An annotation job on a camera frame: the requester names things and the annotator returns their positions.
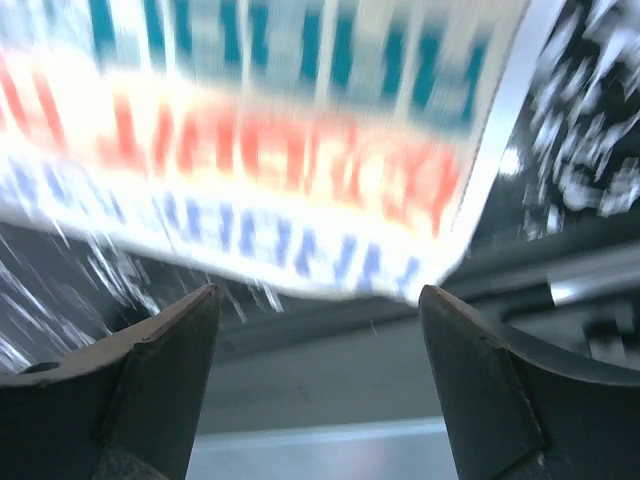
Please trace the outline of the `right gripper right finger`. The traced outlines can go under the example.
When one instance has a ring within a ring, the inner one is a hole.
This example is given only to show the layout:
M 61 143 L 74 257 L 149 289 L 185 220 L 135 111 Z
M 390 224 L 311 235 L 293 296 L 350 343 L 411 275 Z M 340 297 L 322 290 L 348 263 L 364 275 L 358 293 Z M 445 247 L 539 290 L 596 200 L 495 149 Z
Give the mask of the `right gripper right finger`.
M 636 479 L 639 373 L 425 286 L 429 363 L 461 479 Z

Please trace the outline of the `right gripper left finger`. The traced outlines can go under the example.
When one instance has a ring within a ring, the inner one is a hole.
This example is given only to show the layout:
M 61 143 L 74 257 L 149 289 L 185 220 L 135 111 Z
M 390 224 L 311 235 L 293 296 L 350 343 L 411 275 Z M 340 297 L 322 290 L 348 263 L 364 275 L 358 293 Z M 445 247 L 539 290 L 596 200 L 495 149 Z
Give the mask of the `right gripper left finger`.
M 185 478 L 219 302 L 205 285 L 90 346 L 2 375 L 2 478 Z

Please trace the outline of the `rabbit print towel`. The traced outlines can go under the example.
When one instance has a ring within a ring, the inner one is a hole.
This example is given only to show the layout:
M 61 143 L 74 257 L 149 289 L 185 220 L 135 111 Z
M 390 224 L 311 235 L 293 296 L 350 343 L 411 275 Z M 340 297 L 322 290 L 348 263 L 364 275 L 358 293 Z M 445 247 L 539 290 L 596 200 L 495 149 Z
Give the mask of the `rabbit print towel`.
M 5 1 L 1 206 L 313 297 L 467 249 L 525 1 Z

